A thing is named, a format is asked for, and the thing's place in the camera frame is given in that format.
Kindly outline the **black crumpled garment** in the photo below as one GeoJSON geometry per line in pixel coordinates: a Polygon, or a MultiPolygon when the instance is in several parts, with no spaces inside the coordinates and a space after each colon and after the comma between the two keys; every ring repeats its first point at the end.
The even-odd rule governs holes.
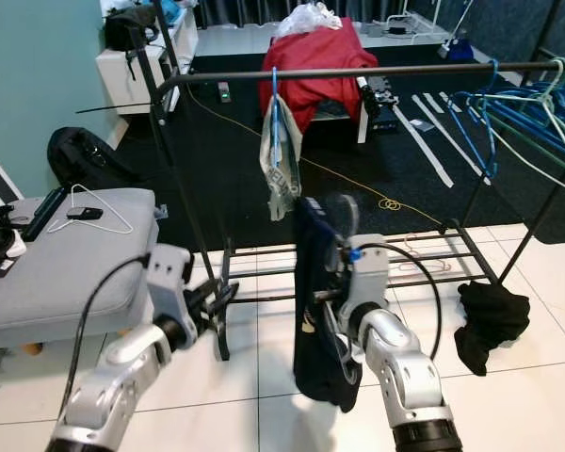
{"type": "Polygon", "coordinates": [[[491,350],[519,339],[529,326],[529,297],[518,296],[499,284],[460,284],[460,306],[466,323],[454,332],[460,361],[476,376],[488,374],[491,350]]]}

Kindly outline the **red cloth cover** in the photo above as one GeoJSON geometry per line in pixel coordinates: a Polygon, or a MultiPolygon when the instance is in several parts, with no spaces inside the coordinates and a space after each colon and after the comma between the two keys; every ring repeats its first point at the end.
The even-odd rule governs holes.
{"type": "MultiPolygon", "coordinates": [[[[351,19],[343,18],[342,22],[343,27],[338,30],[321,29],[274,38],[266,49],[262,70],[377,68],[378,58],[362,46],[351,19]]],[[[359,143],[362,103],[355,78],[282,79],[279,88],[303,134],[303,151],[352,153],[362,148],[359,143]],[[347,120],[317,121],[315,116],[322,102],[342,105],[347,120]]],[[[258,83],[258,104],[264,117],[270,95],[270,79],[258,83]]]]}

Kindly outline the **white shelf unit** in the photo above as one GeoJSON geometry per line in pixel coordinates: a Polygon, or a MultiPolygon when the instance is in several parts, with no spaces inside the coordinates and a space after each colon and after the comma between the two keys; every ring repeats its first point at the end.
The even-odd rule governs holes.
{"type": "MultiPolygon", "coordinates": [[[[195,0],[171,0],[180,6],[178,16],[169,19],[166,36],[156,36],[145,47],[151,78],[161,82],[168,76],[189,73],[198,44],[195,0]]],[[[96,65],[111,106],[120,116],[145,115],[151,94],[136,52],[103,49],[96,65]]]]}

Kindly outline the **navy garment with gold print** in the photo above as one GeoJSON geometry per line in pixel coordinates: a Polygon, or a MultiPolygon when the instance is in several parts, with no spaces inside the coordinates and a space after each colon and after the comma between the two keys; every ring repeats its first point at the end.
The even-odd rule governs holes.
{"type": "Polygon", "coordinates": [[[328,301],[318,300],[322,290],[337,288],[339,235],[329,216],[313,198],[294,202],[295,320],[292,374],[302,395],[329,403],[340,411],[354,410],[362,367],[346,364],[339,350],[337,318],[328,301]]]}

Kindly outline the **black flat device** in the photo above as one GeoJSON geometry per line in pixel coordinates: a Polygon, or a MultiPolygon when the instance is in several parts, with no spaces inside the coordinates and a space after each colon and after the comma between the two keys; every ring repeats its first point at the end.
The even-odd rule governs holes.
{"type": "Polygon", "coordinates": [[[38,236],[47,228],[47,225],[53,222],[53,216],[60,204],[67,200],[71,193],[72,190],[68,186],[58,186],[51,190],[49,194],[46,194],[46,197],[42,199],[36,212],[34,212],[34,217],[30,219],[27,228],[23,231],[24,241],[37,240],[38,236]]]}

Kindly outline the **white floor strip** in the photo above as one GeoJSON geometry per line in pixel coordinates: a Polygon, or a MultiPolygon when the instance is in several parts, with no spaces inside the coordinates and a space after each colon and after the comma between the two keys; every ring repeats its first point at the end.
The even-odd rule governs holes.
{"type": "Polygon", "coordinates": [[[441,159],[433,153],[433,151],[429,148],[428,143],[425,142],[419,133],[417,133],[417,130],[414,126],[412,126],[408,118],[404,116],[402,109],[400,109],[398,105],[391,105],[390,109],[397,117],[400,125],[407,130],[408,134],[411,135],[412,139],[414,139],[416,145],[419,146],[422,154],[428,160],[430,166],[433,167],[434,172],[437,173],[439,180],[443,182],[443,185],[445,185],[446,188],[452,188],[452,186],[455,185],[455,182],[452,181],[449,173],[447,173],[446,169],[443,167],[441,159]]]}

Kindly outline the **blue hanger carrying grey garment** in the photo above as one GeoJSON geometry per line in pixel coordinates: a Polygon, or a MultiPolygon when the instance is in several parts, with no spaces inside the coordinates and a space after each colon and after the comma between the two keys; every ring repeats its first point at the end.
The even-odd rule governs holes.
{"type": "Polygon", "coordinates": [[[266,113],[266,162],[280,186],[291,192],[299,189],[299,146],[301,133],[297,130],[291,108],[280,93],[277,68],[271,69],[271,96],[266,113]]]}

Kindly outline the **grey upholstered ottoman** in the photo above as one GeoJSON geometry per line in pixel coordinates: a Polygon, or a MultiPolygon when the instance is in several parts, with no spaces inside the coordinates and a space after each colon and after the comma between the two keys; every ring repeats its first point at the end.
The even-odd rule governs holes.
{"type": "MultiPolygon", "coordinates": [[[[120,211],[135,227],[118,235],[73,224],[49,234],[55,220],[66,218],[69,200],[79,206],[101,207],[83,193],[72,194],[60,204],[36,241],[0,277],[0,348],[72,339],[84,306],[90,307],[85,334],[123,331],[141,322],[148,310],[148,289],[143,268],[127,266],[105,280],[105,274],[123,260],[148,252],[156,244],[157,202],[149,189],[94,190],[120,211]]],[[[105,227],[120,229],[113,214],[101,219],[105,227]]]]}

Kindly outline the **black white machine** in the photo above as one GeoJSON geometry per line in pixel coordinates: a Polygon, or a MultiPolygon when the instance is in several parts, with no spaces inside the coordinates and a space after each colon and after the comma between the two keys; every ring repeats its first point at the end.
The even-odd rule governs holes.
{"type": "Polygon", "coordinates": [[[392,93],[392,86],[385,76],[359,76],[356,78],[359,86],[362,108],[370,120],[380,116],[384,109],[397,104],[397,98],[392,93]]]}

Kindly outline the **black carpet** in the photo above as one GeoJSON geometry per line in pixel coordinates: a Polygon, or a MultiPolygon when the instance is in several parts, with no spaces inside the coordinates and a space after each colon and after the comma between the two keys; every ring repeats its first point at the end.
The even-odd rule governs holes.
{"type": "MultiPolygon", "coordinates": [[[[258,130],[262,125],[256,82],[230,82],[232,101],[219,102],[214,83],[193,85],[184,96],[185,106],[171,116],[167,137],[178,172],[203,228],[210,250],[222,250],[223,236],[238,247],[291,244],[288,220],[269,219],[268,186],[258,168],[258,130]]],[[[135,117],[118,147],[119,159],[139,172],[168,215],[159,224],[163,240],[195,249],[186,211],[170,172],[154,150],[148,118],[135,117]]],[[[455,133],[449,117],[422,133],[429,148],[441,159],[455,185],[446,188],[419,146],[399,129],[372,137],[352,153],[301,151],[301,188],[322,205],[339,208],[339,194],[354,197],[361,208],[364,233],[398,235],[428,232],[437,227],[431,219],[460,218],[476,189],[476,174],[466,164],[469,150],[455,133]]],[[[477,194],[468,227],[493,227],[532,223],[550,193],[549,164],[538,171],[518,162],[510,153],[499,159],[498,175],[477,194]]]]}

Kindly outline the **white plastic bag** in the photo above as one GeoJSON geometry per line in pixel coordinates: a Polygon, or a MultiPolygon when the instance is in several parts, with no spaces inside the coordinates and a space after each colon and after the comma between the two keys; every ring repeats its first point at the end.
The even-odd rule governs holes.
{"type": "Polygon", "coordinates": [[[275,38],[303,33],[313,33],[321,29],[342,29],[342,18],[327,8],[324,3],[303,3],[296,6],[279,22],[275,38]]]}

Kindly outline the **dark curtain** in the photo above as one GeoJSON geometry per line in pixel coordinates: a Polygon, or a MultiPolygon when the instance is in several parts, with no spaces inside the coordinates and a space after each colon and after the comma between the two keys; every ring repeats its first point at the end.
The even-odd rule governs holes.
{"type": "Polygon", "coordinates": [[[261,25],[281,22],[301,4],[322,3],[339,17],[376,22],[406,11],[407,0],[198,0],[197,25],[261,25]]]}

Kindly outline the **blue mop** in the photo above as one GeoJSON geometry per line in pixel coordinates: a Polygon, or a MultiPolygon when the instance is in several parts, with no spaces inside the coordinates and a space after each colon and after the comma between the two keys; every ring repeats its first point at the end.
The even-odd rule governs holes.
{"type": "Polygon", "coordinates": [[[463,6],[460,9],[460,17],[455,22],[454,30],[451,31],[447,39],[443,41],[437,49],[438,56],[452,63],[467,63],[475,60],[475,49],[467,38],[467,31],[463,29],[463,23],[476,0],[462,0],[463,6]]]}

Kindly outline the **small black remote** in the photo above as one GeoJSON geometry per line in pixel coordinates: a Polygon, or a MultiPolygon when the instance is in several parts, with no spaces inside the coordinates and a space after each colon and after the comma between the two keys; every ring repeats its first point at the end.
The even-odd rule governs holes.
{"type": "Polygon", "coordinates": [[[105,215],[102,208],[97,207],[72,207],[66,214],[67,220],[75,220],[75,222],[90,222],[91,220],[101,219],[105,215]]]}

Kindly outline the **black metal clothes rack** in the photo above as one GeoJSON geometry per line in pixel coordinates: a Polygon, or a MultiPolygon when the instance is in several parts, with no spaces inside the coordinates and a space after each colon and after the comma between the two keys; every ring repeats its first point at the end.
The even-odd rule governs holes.
{"type": "MultiPolygon", "coordinates": [[[[165,21],[165,13],[162,12],[161,6],[156,0],[148,0],[154,8],[156,8],[157,14],[157,24],[161,27],[161,36],[167,35],[166,27],[167,22],[165,21]]],[[[261,277],[274,274],[292,274],[294,270],[286,270],[283,268],[278,271],[264,271],[264,272],[249,272],[249,274],[235,274],[230,275],[228,271],[231,270],[231,259],[235,257],[241,257],[241,255],[255,255],[255,253],[236,253],[234,245],[231,242],[231,236],[223,236],[226,240],[225,250],[223,250],[223,260],[219,264],[222,268],[222,274],[215,274],[213,269],[213,260],[208,255],[208,246],[206,246],[204,241],[204,232],[197,220],[195,211],[191,210],[188,204],[191,202],[189,195],[186,192],[186,185],[184,184],[183,178],[180,177],[178,172],[178,164],[175,163],[175,155],[170,149],[170,139],[167,137],[168,132],[168,113],[166,113],[167,96],[170,95],[171,91],[175,88],[178,89],[179,93],[188,93],[187,87],[189,85],[196,85],[196,83],[206,83],[210,81],[222,81],[222,79],[253,79],[253,81],[258,81],[258,79],[271,79],[271,72],[235,72],[235,73],[207,73],[207,74],[172,74],[170,78],[163,79],[161,82],[154,82],[151,78],[151,70],[149,68],[149,58],[145,56],[145,49],[137,49],[137,61],[139,61],[141,69],[143,69],[143,74],[145,77],[146,86],[149,88],[149,93],[151,94],[151,100],[149,102],[149,118],[153,129],[153,142],[154,150],[158,159],[161,160],[163,167],[169,171],[169,177],[176,185],[178,189],[179,197],[183,203],[183,208],[186,211],[188,218],[189,228],[195,233],[195,240],[203,257],[204,267],[206,275],[208,275],[208,281],[217,281],[220,283],[234,283],[234,279],[241,279],[241,277],[261,277]]],[[[544,48],[538,48],[535,51],[535,56],[546,56],[546,57],[559,57],[554,55],[553,52],[545,51],[544,48]]],[[[499,63],[499,73],[504,72],[515,72],[529,74],[532,72],[550,72],[554,69],[554,65],[550,64],[549,61],[537,61],[531,60],[527,63],[499,63]]],[[[296,79],[296,78],[342,78],[342,77],[352,77],[357,78],[359,76],[426,76],[426,74],[448,74],[448,73],[491,73],[489,63],[477,63],[477,64],[443,64],[443,65],[421,65],[421,66],[377,66],[377,68],[359,68],[359,69],[311,69],[311,70],[297,70],[296,72],[277,72],[278,79],[296,79]]],[[[548,216],[549,208],[553,206],[559,189],[551,189],[551,193],[546,197],[545,202],[542,203],[540,212],[538,212],[535,223],[532,225],[527,225],[527,232],[523,240],[521,240],[518,249],[515,254],[512,254],[505,270],[501,274],[497,275],[496,271],[490,267],[490,264],[486,262],[484,255],[479,250],[476,245],[476,241],[473,237],[469,235],[466,224],[469,216],[471,216],[472,208],[475,207],[477,194],[484,186],[484,182],[481,181],[480,176],[477,177],[477,184],[475,192],[472,193],[471,199],[468,200],[466,211],[463,212],[460,218],[448,219],[447,222],[441,222],[437,219],[431,219],[430,222],[437,223],[438,225],[438,235],[424,237],[424,238],[454,238],[459,237],[463,241],[463,244],[467,246],[468,253],[458,253],[458,254],[436,254],[436,255],[425,255],[422,258],[409,257],[407,259],[413,262],[419,263],[420,260],[428,259],[443,259],[443,258],[462,258],[471,257],[476,260],[478,266],[480,266],[482,274],[468,274],[467,276],[459,277],[442,277],[441,279],[434,279],[434,277],[428,276],[428,284],[430,288],[436,290],[436,284],[438,283],[470,283],[471,281],[486,279],[489,284],[499,284],[503,285],[505,279],[509,276],[510,272],[516,267],[520,254],[524,252],[525,247],[528,242],[535,237],[535,232],[540,228],[542,221],[548,216]]],[[[282,299],[293,299],[295,296],[275,296],[270,298],[256,298],[256,299],[235,299],[231,304],[258,304],[258,302],[270,302],[282,299]]],[[[225,332],[214,332],[215,337],[217,337],[217,357],[219,361],[227,362],[230,361],[231,352],[228,348],[227,334],[225,332]]]]}

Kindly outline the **grey garment with lettering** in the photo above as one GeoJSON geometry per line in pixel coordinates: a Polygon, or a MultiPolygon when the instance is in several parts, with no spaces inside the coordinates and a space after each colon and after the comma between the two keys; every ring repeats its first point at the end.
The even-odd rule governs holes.
{"type": "Polygon", "coordinates": [[[279,94],[271,94],[266,102],[258,151],[258,167],[269,190],[266,208],[271,222],[283,220],[301,194],[299,160],[302,139],[303,134],[291,108],[279,94]]]}

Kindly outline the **black backpack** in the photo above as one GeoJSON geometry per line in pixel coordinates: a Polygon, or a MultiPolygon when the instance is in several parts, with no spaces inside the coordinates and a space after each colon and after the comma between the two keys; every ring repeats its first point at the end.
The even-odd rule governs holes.
{"type": "Polygon", "coordinates": [[[148,188],[140,173],[116,158],[114,148],[81,126],[62,126],[47,142],[47,163],[60,186],[148,188]]]}

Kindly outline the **blue bag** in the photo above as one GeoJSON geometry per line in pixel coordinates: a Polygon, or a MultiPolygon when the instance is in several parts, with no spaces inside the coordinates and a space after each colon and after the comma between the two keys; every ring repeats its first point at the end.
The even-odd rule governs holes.
{"type": "Polygon", "coordinates": [[[196,0],[156,0],[161,5],[168,22],[175,21],[181,14],[196,5],[196,0]]]}

